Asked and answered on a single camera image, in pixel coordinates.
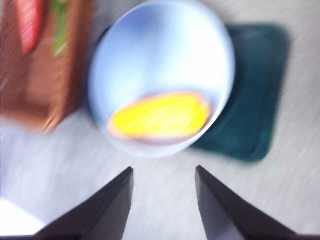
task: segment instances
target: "gray floor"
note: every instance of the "gray floor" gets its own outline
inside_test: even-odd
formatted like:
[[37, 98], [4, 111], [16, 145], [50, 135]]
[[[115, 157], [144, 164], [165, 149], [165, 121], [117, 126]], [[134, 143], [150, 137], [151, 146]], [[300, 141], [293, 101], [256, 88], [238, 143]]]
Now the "gray floor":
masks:
[[[320, 1], [205, 0], [227, 23], [276, 23], [292, 45], [272, 148], [260, 162], [187, 149], [162, 159], [116, 150], [86, 108], [48, 136], [1, 122], [1, 194], [45, 222], [134, 168], [125, 240], [205, 239], [195, 167], [202, 165], [248, 202], [294, 231], [320, 234]], [[99, 0], [94, 38], [137, 0]]]

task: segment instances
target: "yellow item in bowl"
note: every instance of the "yellow item in bowl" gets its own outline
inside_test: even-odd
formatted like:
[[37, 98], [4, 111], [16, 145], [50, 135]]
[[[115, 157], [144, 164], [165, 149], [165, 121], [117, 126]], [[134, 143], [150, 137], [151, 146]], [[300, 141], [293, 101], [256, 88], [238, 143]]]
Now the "yellow item in bowl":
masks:
[[187, 138], [206, 124], [211, 107], [194, 91], [160, 94], [138, 100], [114, 113], [108, 130], [131, 139]]

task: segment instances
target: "dark green mat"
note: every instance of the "dark green mat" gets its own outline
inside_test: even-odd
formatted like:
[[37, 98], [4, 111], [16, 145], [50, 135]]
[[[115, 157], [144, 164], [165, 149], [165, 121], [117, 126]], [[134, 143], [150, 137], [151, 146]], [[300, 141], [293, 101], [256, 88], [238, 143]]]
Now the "dark green mat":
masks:
[[263, 159], [270, 147], [289, 42], [273, 25], [228, 27], [236, 73], [224, 111], [194, 145], [234, 158]]

